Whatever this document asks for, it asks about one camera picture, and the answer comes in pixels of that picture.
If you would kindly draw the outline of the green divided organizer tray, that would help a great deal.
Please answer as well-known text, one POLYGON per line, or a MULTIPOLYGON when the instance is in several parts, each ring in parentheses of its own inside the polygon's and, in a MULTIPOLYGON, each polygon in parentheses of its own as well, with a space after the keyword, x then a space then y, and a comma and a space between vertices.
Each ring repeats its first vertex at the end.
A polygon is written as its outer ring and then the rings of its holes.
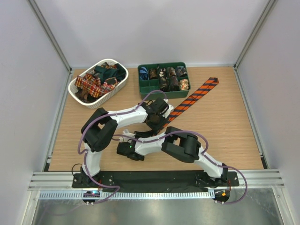
POLYGON ((168 99, 185 98, 191 82, 184 62, 141 64, 137 67, 141 98, 148 100, 167 96, 168 99))

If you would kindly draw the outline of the left aluminium frame post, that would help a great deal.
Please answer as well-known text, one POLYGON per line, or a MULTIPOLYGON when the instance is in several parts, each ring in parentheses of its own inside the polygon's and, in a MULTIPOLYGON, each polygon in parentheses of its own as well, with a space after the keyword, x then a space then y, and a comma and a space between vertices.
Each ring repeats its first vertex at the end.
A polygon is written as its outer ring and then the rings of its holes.
POLYGON ((52 44, 60 61, 64 65, 65 69, 67 70, 67 75, 66 75, 66 78, 63 83, 62 93, 60 94, 60 101, 58 104, 58 109, 57 109, 57 112, 54 117, 54 124, 52 127, 52 132, 51 132, 49 141, 46 145, 47 146, 47 154, 45 157, 45 162, 44 162, 42 172, 48 172, 50 163, 51 163, 51 160, 53 157, 54 146, 56 143, 60 122, 61 122, 61 118, 63 115, 63 111, 64 111, 64 107, 65 107, 65 103, 66 103, 66 99, 67 99, 67 95, 68 95, 68 84, 74 73, 73 73, 73 69, 71 68, 67 58, 65 57, 59 43, 57 42, 50 26, 48 25, 42 11, 40 10, 37 2, 35 0, 27 0, 27 2, 29 4, 30 8, 32 9, 34 15, 36 16, 37 20, 39 21, 41 27, 43 28, 47 38, 49 39, 50 43, 52 44))

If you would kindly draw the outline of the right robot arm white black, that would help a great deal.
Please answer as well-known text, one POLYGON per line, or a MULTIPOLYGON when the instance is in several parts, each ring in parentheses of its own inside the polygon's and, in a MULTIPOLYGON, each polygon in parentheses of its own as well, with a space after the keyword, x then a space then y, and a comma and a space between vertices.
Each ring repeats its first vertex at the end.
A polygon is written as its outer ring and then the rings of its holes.
POLYGON ((207 153, 208 141, 204 148, 196 132, 168 127, 165 132, 154 135, 154 131, 130 133, 124 130, 119 137, 117 154, 135 161, 143 161, 151 153, 164 152, 183 163, 196 164, 206 173, 207 186, 216 187, 227 183, 228 169, 207 153))

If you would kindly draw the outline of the orange navy striped tie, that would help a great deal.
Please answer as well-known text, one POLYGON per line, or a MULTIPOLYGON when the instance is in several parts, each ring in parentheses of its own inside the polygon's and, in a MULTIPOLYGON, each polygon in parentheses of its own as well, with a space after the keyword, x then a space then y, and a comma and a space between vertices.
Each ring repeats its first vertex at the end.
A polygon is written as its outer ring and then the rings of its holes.
POLYGON ((167 117, 167 121, 162 126, 164 129, 173 120, 184 113, 188 108, 195 104, 199 99, 208 94, 214 87, 219 84, 219 79, 217 77, 210 77, 201 87, 199 87, 194 93, 192 93, 188 98, 186 98, 182 103, 180 103, 167 117))

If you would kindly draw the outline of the dark green tie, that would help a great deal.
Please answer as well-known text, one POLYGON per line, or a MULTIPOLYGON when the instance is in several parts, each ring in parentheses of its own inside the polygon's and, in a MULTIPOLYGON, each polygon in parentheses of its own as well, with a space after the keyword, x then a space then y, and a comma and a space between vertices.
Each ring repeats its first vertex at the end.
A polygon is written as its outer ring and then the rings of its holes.
POLYGON ((101 84, 109 78, 115 77, 117 81, 122 81, 126 77, 125 69, 119 64, 109 65, 104 63, 101 66, 94 67, 94 77, 99 78, 101 84))

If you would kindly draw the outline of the beige red rolled tie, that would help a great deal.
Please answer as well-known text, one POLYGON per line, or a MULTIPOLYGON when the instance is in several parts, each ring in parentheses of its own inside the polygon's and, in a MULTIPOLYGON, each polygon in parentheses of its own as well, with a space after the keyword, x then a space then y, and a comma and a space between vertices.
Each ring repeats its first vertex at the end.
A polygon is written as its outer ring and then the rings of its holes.
POLYGON ((180 91, 186 91, 190 89, 189 80, 188 79, 182 79, 179 81, 179 89, 180 91))

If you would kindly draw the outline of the red yellow patterned tie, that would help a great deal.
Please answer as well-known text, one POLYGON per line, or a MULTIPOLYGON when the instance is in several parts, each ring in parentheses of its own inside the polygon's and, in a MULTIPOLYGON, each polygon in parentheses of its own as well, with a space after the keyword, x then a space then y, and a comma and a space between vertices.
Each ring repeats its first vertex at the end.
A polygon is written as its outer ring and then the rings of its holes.
POLYGON ((75 80, 77 88, 87 90, 95 98, 99 98, 112 91, 118 84, 119 82, 115 77, 109 78, 101 84, 100 79, 94 77, 92 74, 86 74, 83 77, 77 76, 75 80))

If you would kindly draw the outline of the brown camouflage rolled tie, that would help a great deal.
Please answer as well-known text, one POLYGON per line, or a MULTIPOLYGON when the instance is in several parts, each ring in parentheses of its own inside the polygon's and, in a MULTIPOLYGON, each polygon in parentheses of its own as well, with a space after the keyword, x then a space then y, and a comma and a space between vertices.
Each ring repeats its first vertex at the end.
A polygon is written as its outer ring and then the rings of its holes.
POLYGON ((149 70, 149 79, 153 80, 153 79, 157 79, 157 78, 158 78, 157 70, 155 68, 151 68, 149 70))

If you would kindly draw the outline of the white plastic basket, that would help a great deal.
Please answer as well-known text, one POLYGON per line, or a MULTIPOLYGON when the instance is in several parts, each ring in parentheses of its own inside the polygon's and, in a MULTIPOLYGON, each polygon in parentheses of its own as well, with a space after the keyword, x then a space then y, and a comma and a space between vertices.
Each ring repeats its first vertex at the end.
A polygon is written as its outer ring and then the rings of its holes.
POLYGON ((96 109, 125 86, 128 76, 122 64, 103 59, 74 78, 68 92, 81 105, 96 109))

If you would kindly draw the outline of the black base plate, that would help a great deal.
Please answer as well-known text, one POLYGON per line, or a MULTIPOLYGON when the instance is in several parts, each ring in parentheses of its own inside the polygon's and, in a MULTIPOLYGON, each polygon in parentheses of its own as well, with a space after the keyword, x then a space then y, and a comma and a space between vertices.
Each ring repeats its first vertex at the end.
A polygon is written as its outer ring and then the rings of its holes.
POLYGON ((100 171, 93 176, 97 182, 108 186, 104 191, 113 192, 119 186, 123 193, 192 193, 208 188, 239 186, 236 172, 227 177, 209 178, 201 170, 195 171, 100 171))

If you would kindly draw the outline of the right aluminium frame post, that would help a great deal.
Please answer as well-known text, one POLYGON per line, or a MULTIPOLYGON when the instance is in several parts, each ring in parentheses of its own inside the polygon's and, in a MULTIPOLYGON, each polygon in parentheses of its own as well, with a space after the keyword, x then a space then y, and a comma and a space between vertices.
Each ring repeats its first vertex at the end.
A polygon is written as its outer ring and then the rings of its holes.
POLYGON ((235 78, 236 78, 238 87, 239 87, 239 90, 240 90, 240 94, 241 94, 241 97, 242 97, 242 100, 243 100, 243 104, 244 104, 245 110, 247 112, 247 117, 248 117, 251 129, 252 129, 253 135, 254 135, 255 143, 257 145, 260 160, 261 160, 261 163, 263 165, 264 170, 269 170, 270 166, 268 164, 266 154, 264 153, 264 146, 263 146, 263 143, 262 143, 262 140, 261 140, 261 135, 260 135, 260 132, 258 131, 256 121, 254 119, 251 107, 249 105, 248 97, 247 97, 247 94, 246 94, 246 90, 245 90, 243 81, 241 79, 241 73, 239 72, 239 68, 240 68, 242 62, 244 61, 244 59, 246 57, 246 54, 249 52, 250 47, 255 42, 255 40, 258 37, 260 31, 262 30, 264 24, 266 23, 268 17, 270 16, 272 10, 276 6, 277 2, 278 2, 277 0, 268 0, 267 1, 267 3, 264 6, 257 22, 254 25, 249 37, 247 38, 247 40, 246 40, 246 42, 245 42, 245 44, 244 44, 244 46, 243 46, 243 48, 242 48, 242 50, 241 50, 241 52, 238 56, 236 62, 234 63, 234 65, 232 67, 233 71, 234 71, 234 74, 235 74, 235 78))

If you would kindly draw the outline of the aluminium frame post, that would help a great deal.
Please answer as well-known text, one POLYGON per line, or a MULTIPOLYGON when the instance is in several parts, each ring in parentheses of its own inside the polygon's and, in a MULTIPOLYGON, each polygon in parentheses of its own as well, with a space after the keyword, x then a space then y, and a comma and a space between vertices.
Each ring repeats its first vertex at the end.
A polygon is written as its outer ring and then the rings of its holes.
POLYGON ((66 99, 67 99, 67 95, 68 95, 68 84, 74 73, 73 73, 73 69, 71 68, 67 58, 65 57, 59 43, 57 42, 50 26, 48 25, 42 11, 40 10, 37 2, 35 0, 27 0, 27 2, 29 4, 30 8, 32 9, 34 15, 36 16, 37 20, 39 21, 41 27, 43 28, 47 38, 49 39, 50 43, 52 44, 60 61, 64 65, 65 69, 67 70, 67 75, 66 75, 66 78, 63 83, 62 93, 60 94, 60 101, 58 104, 58 109, 57 109, 57 112, 54 117, 54 124, 52 127, 52 132, 51 132, 49 141, 46 145, 47 146, 47 154, 45 157, 45 162, 44 162, 42 172, 48 172, 50 163, 51 163, 51 160, 53 157, 54 146, 56 143, 60 122, 61 122, 61 118, 63 115, 63 111, 64 111, 64 107, 65 107, 65 103, 66 103, 66 99))
POLYGON ((277 2, 278 2, 277 0, 268 0, 267 1, 267 3, 264 6, 257 22, 254 25, 249 37, 247 38, 247 40, 246 40, 246 42, 245 42, 245 44, 244 44, 244 46, 243 46, 243 48, 242 48, 242 50, 241 50, 241 52, 238 56, 236 62, 234 63, 234 65, 232 67, 233 71, 234 71, 234 74, 235 74, 235 78, 236 78, 238 87, 239 87, 239 90, 240 90, 240 94, 241 94, 241 97, 242 97, 242 100, 243 100, 243 104, 244 104, 245 110, 247 112, 247 117, 248 117, 251 129, 252 129, 253 135, 254 135, 255 143, 257 145, 260 160, 261 160, 261 163, 263 165, 264 170, 269 170, 270 166, 268 164, 266 154, 264 153, 264 146, 263 146, 263 143, 262 143, 262 140, 261 140, 261 135, 260 135, 260 132, 258 131, 256 121, 254 119, 251 107, 249 105, 248 97, 247 97, 247 94, 246 94, 246 90, 245 90, 243 81, 241 79, 241 73, 239 72, 239 68, 240 68, 242 62, 244 61, 244 59, 246 57, 246 54, 249 52, 250 47, 255 42, 255 40, 258 37, 260 31, 262 30, 264 24, 266 23, 268 17, 270 16, 272 10, 276 6, 277 2))

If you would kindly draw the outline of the blue grey rolled tie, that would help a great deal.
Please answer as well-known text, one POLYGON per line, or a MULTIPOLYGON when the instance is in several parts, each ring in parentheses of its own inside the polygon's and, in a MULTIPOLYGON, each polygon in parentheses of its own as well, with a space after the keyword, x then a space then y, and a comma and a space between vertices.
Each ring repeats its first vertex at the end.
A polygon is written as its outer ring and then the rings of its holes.
POLYGON ((187 76, 187 70, 184 66, 177 66, 175 71, 176 71, 176 76, 177 77, 187 76))

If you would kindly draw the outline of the dark floral rolled tie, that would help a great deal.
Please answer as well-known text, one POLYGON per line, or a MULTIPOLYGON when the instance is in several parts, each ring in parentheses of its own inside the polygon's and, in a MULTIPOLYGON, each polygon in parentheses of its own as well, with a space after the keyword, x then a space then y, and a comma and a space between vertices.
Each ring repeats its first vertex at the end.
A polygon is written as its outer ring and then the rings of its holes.
POLYGON ((164 92, 169 92, 169 83, 166 74, 166 68, 158 67, 157 68, 157 75, 158 75, 158 82, 159 82, 159 89, 164 92))

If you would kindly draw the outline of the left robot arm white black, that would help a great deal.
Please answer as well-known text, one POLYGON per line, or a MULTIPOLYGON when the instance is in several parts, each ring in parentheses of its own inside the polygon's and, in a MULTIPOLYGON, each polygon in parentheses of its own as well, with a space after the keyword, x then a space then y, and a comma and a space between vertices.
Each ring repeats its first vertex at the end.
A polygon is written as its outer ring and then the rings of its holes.
POLYGON ((98 108, 81 129, 78 154, 87 154, 86 161, 80 169, 78 184, 83 187, 95 187, 100 178, 100 161, 103 150, 110 144, 115 131, 137 123, 145 123, 150 131, 129 133, 124 131, 120 137, 119 153, 133 160, 143 160, 144 156, 130 147, 139 139, 157 135, 168 122, 174 107, 166 98, 139 104, 120 111, 106 111, 98 108))

